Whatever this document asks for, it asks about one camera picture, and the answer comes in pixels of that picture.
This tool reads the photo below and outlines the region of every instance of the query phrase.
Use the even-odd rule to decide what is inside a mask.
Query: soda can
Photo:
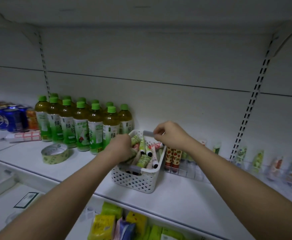
[[[9,104],[9,105],[8,105],[8,108],[9,108],[9,109],[15,109],[15,108],[17,108],[19,105],[20,105],[20,104]]]
[[[28,108],[27,111],[28,126],[30,130],[38,130],[38,121],[36,116],[36,111],[34,108]]]
[[[11,133],[20,132],[23,130],[21,121],[21,111],[17,108],[8,108],[4,110],[7,118],[7,131]]]
[[[28,130],[27,107],[19,105],[16,108],[20,110],[21,123],[23,125],[24,131],[26,131]]]
[[[5,109],[8,107],[6,105],[0,106],[0,130],[4,131],[7,129],[7,119],[5,117]]]

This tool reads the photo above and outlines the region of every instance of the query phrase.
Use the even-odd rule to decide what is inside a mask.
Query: bottle
[[[86,98],[85,97],[78,98],[77,102],[80,102],[80,101],[84,101],[86,109],[90,109],[90,106],[86,103]]]
[[[88,116],[89,111],[85,108],[85,102],[77,102],[77,110],[73,115],[73,120],[75,122],[77,148],[80,152],[89,151]]]
[[[107,102],[107,103],[106,103],[106,108],[105,108],[105,110],[104,110],[104,114],[105,114],[105,115],[108,114],[108,106],[113,106],[113,105],[114,105],[113,102]]]
[[[68,148],[77,147],[75,123],[73,121],[74,110],[75,108],[72,107],[72,101],[70,99],[64,99],[59,115],[64,135],[63,142],[68,146]]]
[[[39,96],[39,102],[36,103],[35,112],[40,129],[42,141],[51,141],[51,128],[47,116],[47,108],[49,103],[46,96]]]
[[[76,104],[71,100],[71,96],[65,95],[64,96],[64,100],[65,99],[69,99],[71,101],[71,106],[74,107],[74,108],[76,108]]]
[[[103,120],[103,143],[104,148],[109,144],[112,138],[119,133],[120,121],[115,106],[108,106],[108,113],[104,115]]]
[[[91,101],[91,104],[99,104],[99,100],[98,100],[98,99],[93,99],[93,100]],[[103,108],[100,106],[100,104],[99,104],[99,107],[100,107],[100,111],[103,112],[104,110],[103,110]]]
[[[57,97],[50,97],[50,105],[47,108],[48,120],[51,128],[52,141],[62,143],[64,140],[63,129],[60,122],[60,109]]]
[[[52,93],[50,94],[50,97],[51,97],[51,98],[52,98],[52,97],[56,97],[56,98],[58,99],[58,103],[59,103],[60,105],[63,105],[63,101],[59,98],[58,93],[56,93],[56,92],[52,92]]]
[[[88,117],[90,152],[97,155],[103,150],[103,119],[99,103],[91,105],[91,113]]]
[[[120,121],[120,134],[129,134],[132,131],[132,114],[128,110],[127,104],[120,105],[121,111],[118,113],[118,118]]]

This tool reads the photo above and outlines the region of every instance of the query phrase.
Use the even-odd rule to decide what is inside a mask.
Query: gold can
[[[38,121],[36,116],[36,111],[34,108],[28,108],[26,110],[27,120],[28,120],[28,126],[30,130],[38,130]]]

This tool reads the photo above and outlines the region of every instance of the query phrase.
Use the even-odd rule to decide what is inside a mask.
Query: basket
[[[145,146],[158,143],[155,140],[154,134],[149,131],[133,130],[129,133],[130,137],[138,135],[141,139],[144,136]],[[137,166],[129,166],[126,164],[120,164],[115,166],[111,171],[111,176],[116,184],[122,185],[127,188],[138,190],[143,193],[150,194],[155,190],[156,181],[160,171],[160,167],[163,163],[163,159],[166,152],[166,146],[164,147],[163,153],[159,160],[159,165],[156,169],[146,169]],[[133,171],[138,173],[137,175],[127,173],[127,171]]]

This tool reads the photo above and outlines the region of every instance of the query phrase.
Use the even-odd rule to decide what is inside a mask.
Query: green bottle cap
[[[107,102],[107,103],[106,103],[106,108],[108,108],[108,106],[113,106],[113,105],[114,105],[113,102]]]
[[[86,98],[85,97],[80,97],[80,98],[78,98],[77,101],[86,103]]]
[[[77,102],[77,108],[84,108],[85,107],[85,102],[84,101],[78,101]]]
[[[116,113],[116,107],[115,106],[108,106],[108,113]]]
[[[56,93],[56,92],[52,92],[52,93],[50,94],[50,97],[56,97],[56,98],[59,98],[58,93]]]
[[[44,96],[44,95],[40,95],[40,96],[38,97],[38,100],[39,100],[39,101],[47,101],[47,97]]]
[[[120,109],[121,110],[128,110],[128,104],[121,104]]]
[[[63,105],[71,105],[71,100],[70,99],[64,99],[63,100]]]
[[[57,97],[50,97],[50,102],[56,103],[56,102],[58,102],[58,98]]]
[[[100,109],[100,106],[98,103],[94,103],[94,104],[91,104],[91,109],[93,110],[99,110]]]

